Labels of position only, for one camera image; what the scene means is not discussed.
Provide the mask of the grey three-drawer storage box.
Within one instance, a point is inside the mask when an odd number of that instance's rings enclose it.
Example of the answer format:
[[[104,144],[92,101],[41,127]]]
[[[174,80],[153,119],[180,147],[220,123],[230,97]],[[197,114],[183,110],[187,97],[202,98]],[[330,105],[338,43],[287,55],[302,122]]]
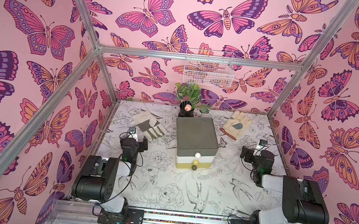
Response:
[[[213,119],[180,117],[176,124],[176,168],[210,168],[219,148]]]

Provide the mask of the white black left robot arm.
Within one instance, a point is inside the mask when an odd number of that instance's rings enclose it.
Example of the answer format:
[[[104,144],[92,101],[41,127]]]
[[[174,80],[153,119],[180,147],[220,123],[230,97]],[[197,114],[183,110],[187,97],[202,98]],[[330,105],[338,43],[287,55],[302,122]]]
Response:
[[[126,218],[128,202],[114,189],[115,182],[119,177],[132,178],[138,167],[137,157],[148,149],[148,140],[139,142],[127,133],[120,137],[120,146],[118,158],[91,155],[86,159],[71,187],[71,196],[97,204],[105,214]]]

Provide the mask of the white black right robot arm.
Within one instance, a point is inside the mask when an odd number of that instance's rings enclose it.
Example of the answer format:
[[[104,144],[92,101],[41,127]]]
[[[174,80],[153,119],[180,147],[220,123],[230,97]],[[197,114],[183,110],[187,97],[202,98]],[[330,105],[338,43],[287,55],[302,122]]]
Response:
[[[319,184],[313,180],[271,174],[272,152],[242,147],[240,160],[251,164],[251,179],[257,187],[282,195],[281,205],[256,210],[249,224],[329,224],[330,216]]]

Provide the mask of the grey white work glove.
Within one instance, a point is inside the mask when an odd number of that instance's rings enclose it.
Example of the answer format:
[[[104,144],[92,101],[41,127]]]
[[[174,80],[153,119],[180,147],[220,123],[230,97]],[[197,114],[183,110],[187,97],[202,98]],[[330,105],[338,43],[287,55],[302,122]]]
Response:
[[[165,127],[148,111],[134,115],[133,121],[148,141],[157,140],[167,134]]]

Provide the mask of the beige work glove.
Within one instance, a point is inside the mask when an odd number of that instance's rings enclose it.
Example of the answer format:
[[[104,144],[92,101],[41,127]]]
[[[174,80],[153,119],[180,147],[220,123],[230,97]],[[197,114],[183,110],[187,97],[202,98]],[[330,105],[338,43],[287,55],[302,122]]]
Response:
[[[252,120],[242,112],[236,110],[220,130],[233,140],[238,140],[251,126]]]

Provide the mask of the potted green plant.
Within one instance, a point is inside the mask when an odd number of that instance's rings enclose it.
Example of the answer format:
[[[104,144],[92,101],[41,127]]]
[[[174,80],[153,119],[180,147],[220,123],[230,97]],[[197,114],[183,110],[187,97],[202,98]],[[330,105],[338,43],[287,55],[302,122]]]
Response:
[[[201,88],[197,84],[176,83],[176,97],[181,102],[179,104],[178,117],[194,117],[194,110],[207,114],[210,106],[203,104]]]

